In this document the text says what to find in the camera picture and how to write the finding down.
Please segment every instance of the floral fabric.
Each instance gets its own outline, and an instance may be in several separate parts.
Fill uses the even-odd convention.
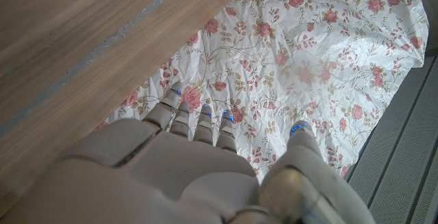
[[[191,134],[202,103],[215,138],[230,109],[237,152],[260,179],[300,119],[345,175],[409,69],[423,65],[427,36],[420,0],[232,0],[99,127],[142,119],[181,80]]]

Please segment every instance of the robot fingertip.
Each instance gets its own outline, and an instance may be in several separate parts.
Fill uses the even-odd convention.
[[[181,81],[175,82],[172,87],[170,87],[171,90],[175,91],[179,96],[183,94],[183,88],[184,84]]]
[[[222,119],[229,119],[231,122],[234,122],[233,113],[230,110],[225,110],[222,114]]]

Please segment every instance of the wooden surface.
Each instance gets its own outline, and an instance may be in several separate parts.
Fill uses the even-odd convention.
[[[0,0],[0,125],[153,0]]]
[[[165,0],[0,140],[0,216],[230,0]]]

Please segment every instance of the robot finger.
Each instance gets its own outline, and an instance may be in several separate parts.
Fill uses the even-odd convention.
[[[146,115],[143,121],[155,124],[160,129],[165,130],[172,119],[175,109],[181,98],[183,83],[176,82],[170,87],[164,98]]]
[[[170,126],[170,132],[176,135],[188,137],[189,134],[189,104],[183,102],[179,105],[175,119]]]
[[[302,131],[313,135],[312,127],[306,121],[297,121],[292,125],[290,136],[294,135],[296,132]]]
[[[194,132],[193,141],[206,142],[213,145],[213,130],[211,129],[211,107],[205,104],[199,115],[198,126]]]
[[[219,137],[216,146],[237,153],[235,149],[233,122],[233,114],[230,110],[225,110],[220,122]]]

